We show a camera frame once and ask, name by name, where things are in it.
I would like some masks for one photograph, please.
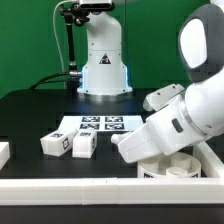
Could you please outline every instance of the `green wall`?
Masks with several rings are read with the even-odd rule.
[[[61,72],[52,27],[58,0],[7,0],[0,2],[0,97],[27,89],[39,79]],[[139,0],[127,6],[127,39],[134,88],[159,88],[189,81],[177,49],[177,35],[185,18],[208,0]],[[124,6],[112,15],[123,24]],[[64,57],[66,33],[62,17],[57,28]],[[85,28],[75,29],[79,67],[86,62]],[[48,84],[41,88],[64,88]]]

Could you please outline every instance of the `white block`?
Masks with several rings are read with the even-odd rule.
[[[97,131],[82,130],[73,139],[72,156],[79,158],[91,158],[97,146]]]
[[[41,138],[41,145],[44,154],[61,156],[72,148],[72,142],[77,131],[57,130]]]
[[[9,157],[10,157],[9,143],[8,142],[0,142],[0,170],[6,164]]]

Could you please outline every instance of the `table surface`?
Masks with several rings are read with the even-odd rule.
[[[150,90],[136,90],[117,102],[79,99],[65,90],[18,90],[0,100],[0,141],[10,143],[11,157],[0,178],[136,177],[111,144],[113,132],[98,133],[91,159],[72,158],[71,150],[57,158],[44,155],[40,138],[56,130],[67,115],[150,115],[142,104]],[[223,136],[210,144],[223,156]],[[2,223],[223,223],[223,205],[111,205],[0,207]]]

